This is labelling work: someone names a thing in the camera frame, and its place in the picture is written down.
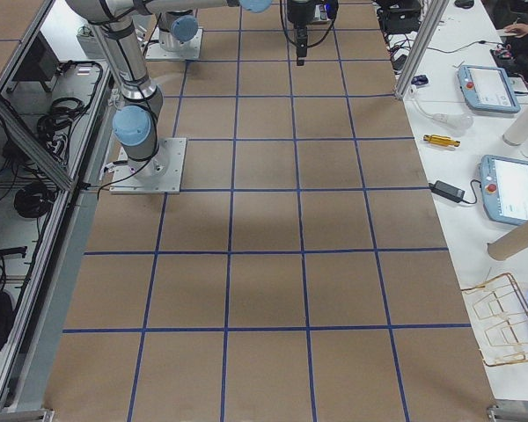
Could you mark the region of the small blue device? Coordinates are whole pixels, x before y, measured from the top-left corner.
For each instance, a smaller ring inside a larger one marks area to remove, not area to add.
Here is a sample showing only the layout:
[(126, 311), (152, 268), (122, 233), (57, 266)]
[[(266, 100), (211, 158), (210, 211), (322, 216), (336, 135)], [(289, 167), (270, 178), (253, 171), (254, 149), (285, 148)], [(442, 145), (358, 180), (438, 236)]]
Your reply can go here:
[(411, 84), (415, 86), (424, 86), (429, 83), (429, 79), (426, 75), (414, 76), (411, 80)]

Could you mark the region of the white light bulb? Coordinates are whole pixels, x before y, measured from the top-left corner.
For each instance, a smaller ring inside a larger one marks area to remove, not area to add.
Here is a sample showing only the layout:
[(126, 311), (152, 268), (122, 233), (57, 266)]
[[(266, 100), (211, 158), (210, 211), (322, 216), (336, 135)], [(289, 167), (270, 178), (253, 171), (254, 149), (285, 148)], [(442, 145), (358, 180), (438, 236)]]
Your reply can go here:
[(473, 125), (473, 117), (465, 113), (434, 113), (431, 115), (431, 119), (458, 131), (465, 131)]

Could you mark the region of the far teach pendant tablet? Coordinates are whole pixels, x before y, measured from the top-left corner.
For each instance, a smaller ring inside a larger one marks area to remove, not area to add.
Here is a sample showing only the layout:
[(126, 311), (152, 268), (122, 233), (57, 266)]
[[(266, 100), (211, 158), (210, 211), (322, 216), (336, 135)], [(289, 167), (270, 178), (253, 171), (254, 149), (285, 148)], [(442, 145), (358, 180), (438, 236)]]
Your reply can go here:
[(520, 105), (506, 71), (502, 68), (461, 65), (457, 72), (460, 90), (474, 111), (515, 114)]

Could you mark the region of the teach pendant tablet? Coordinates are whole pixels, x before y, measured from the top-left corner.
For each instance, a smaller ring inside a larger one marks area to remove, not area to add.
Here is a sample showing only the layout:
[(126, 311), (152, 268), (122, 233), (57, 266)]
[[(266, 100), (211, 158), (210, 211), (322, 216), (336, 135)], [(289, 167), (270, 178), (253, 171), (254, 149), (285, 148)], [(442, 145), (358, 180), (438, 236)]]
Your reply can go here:
[(479, 172), (489, 219), (510, 225), (528, 221), (528, 161), (485, 155)]
[(460, 90), (474, 111), (515, 114), (520, 105), (506, 71), (502, 68), (461, 65), (457, 72)]

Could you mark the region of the black power adapter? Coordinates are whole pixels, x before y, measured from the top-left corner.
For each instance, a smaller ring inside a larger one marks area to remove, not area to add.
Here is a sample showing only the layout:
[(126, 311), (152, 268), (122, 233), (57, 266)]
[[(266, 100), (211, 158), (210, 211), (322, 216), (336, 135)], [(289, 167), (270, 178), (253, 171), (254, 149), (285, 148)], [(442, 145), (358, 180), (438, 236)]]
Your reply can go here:
[(464, 200), (465, 191), (441, 180), (434, 183), (429, 183), (429, 190), (442, 198), (450, 200), (455, 203), (460, 203)]

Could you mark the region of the near teach pendant tablet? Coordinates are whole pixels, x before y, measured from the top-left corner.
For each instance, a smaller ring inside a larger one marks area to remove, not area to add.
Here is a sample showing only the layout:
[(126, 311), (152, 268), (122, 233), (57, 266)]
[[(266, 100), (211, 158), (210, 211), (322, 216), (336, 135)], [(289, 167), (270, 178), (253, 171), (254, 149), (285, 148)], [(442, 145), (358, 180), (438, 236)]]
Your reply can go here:
[(489, 219), (510, 225), (528, 221), (528, 161), (485, 155), (479, 172)]

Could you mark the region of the brown cardboard tube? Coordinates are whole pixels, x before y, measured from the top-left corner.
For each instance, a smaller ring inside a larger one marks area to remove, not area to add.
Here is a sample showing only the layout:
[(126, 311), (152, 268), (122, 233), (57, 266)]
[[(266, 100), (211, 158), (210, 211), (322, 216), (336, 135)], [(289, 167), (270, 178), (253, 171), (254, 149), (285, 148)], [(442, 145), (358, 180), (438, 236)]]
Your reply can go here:
[(528, 248), (528, 220), (515, 227), (509, 233), (488, 244), (488, 255), (504, 261)]

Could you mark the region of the aluminium frame post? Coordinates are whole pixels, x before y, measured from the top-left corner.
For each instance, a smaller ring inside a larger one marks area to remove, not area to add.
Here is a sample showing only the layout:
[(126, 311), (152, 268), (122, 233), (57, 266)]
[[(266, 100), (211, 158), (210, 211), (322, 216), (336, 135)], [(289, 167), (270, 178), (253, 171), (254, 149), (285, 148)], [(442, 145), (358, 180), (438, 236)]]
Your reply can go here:
[(420, 25), (419, 32), (396, 83), (394, 90), (395, 98), (402, 100), (406, 96), (412, 79), (416, 75), (422, 57), (429, 46), (432, 36), (436, 32), (436, 28), (444, 14), (447, 4), (447, 0), (434, 0), (430, 2), (424, 20)]

